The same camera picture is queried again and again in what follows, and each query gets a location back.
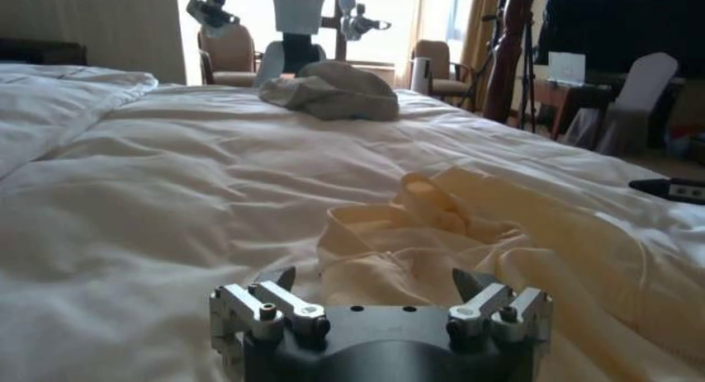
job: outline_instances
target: bed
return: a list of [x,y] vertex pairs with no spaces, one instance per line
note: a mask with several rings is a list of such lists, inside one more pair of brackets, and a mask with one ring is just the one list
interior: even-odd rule
[[[509,74],[496,68],[491,94]],[[249,89],[0,65],[0,380],[225,380],[213,288],[296,266],[296,293],[321,300],[328,211],[388,203],[409,172],[484,172],[585,210],[659,250],[652,262],[687,265],[662,282],[703,291],[703,208],[627,186],[658,173],[399,95],[396,122],[321,121]],[[688,322],[705,347],[703,299],[676,305],[690,312],[652,325]],[[646,357],[624,380],[703,379],[703,357],[646,345],[668,366]]]

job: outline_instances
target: television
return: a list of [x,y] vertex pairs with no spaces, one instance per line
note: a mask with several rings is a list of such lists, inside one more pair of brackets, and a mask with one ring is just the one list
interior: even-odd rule
[[705,0],[549,0],[535,50],[588,56],[588,69],[627,73],[655,52],[680,62],[679,77],[705,78]]

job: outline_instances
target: wooden bedpost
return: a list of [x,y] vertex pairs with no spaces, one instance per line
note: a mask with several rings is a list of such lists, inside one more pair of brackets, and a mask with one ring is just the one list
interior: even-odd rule
[[503,124],[508,122],[512,110],[525,25],[532,21],[532,0],[507,0],[504,21],[505,30],[495,49],[493,72],[483,108],[483,115]]

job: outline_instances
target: chair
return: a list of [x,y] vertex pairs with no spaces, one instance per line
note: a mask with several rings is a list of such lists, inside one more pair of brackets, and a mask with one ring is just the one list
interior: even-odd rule
[[[471,85],[465,82],[471,68],[451,62],[449,45],[443,41],[421,40],[415,46],[413,57],[432,60],[432,85],[429,94],[444,100],[447,97],[463,97]],[[456,77],[451,78],[451,66],[456,66]]]
[[256,84],[256,42],[248,27],[233,26],[218,38],[198,34],[205,83],[253,87]]
[[599,110],[581,109],[567,133],[567,143],[613,156],[644,152],[650,117],[678,69],[679,62],[666,53],[640,58],[605,117],[601,119]]

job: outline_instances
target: screw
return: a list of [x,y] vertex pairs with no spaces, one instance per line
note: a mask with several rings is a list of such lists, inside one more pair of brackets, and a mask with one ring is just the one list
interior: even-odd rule
[[476,315],[476,311],[473,309],[468,309],[468,308],[457,308],[457,312],[463,315],[463,316],[473,316]]
[[452,341],[464,338],[464,324],[460,320],[451,320],[445,325],[445,331],[449,333]]
[[324,338],[332,330],[332,322],[326,317],[317,318],[313,323],[313,335],[314,337]]
[[512,306],[507,306],[500,309],[500,317],[504,322],[517,323],[517,309]]
[[268,322],[277,318],[277,305],[276,304],[262,304],[261,306],[261,320]]

